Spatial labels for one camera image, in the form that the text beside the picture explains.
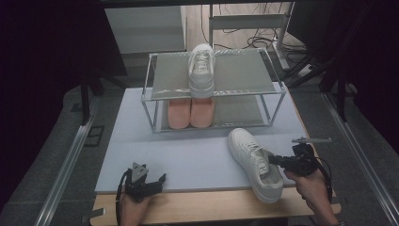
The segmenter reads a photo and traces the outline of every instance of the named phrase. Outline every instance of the shoelace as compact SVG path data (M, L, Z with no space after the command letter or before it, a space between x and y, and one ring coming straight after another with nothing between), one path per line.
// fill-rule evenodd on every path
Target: shoelace
M250 142L243 145L243 150L250 156L250 160L253 164L258 165L259 175L263 178L267 170L267 162L264 159L262 147L258 144Z
M196 58L198 61L196 62L195 71L208 72L209 54L205 51L201 51L198 55L196 55Z

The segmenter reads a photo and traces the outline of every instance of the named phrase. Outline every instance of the hand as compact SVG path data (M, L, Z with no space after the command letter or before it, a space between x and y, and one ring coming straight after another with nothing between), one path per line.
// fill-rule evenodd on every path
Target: hand
M122 193L120 195L120 225L137 226L143 220L152 197L146 197L136 203L132 197Z
M319 169L306 177L298 176L289 170L285 170L284 173L288 179L295 181L296 190L305 198L306 204L316 215L319 225L339 223L329 204L325 179Z

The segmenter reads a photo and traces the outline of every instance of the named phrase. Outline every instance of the white platform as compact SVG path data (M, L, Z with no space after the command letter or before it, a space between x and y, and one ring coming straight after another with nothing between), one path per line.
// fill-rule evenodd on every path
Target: white platform
M147 164L148 183L166 173L165 192L250 187L246 173L227 146L232 128L153 133L140 103L141 90L125 91L96 192L116 192L120 177L133 162ZM283 99L272 127L246 129L262 146L278 155L294 155L295 144L291 140L306 136L289 94ZM284 176L284 183L293 182Z

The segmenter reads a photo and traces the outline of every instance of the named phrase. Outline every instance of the black cable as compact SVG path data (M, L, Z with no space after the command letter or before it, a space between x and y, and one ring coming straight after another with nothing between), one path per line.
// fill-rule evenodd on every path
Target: black cable
M203 32L203 24L202 24L202 5L200 5L200 29L202 30L202 36L205 39L206 43L209 44L209 41L206 40L205 33Z
M115 198L115 212L117 213L117 223L120 225L120 195L122 193L123 180L127 176L130 169L126 170L120 178L120 185L118 186L117 197Z

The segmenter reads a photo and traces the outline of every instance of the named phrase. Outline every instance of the shoe rack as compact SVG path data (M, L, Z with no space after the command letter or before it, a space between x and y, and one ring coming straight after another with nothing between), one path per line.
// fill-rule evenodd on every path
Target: shoe rack
M141 103L153 132L196 130L168 127L168 101L191 98L190 52L151 54ZM265 48L215 50L215 114L211 126L272 126L286 89Z

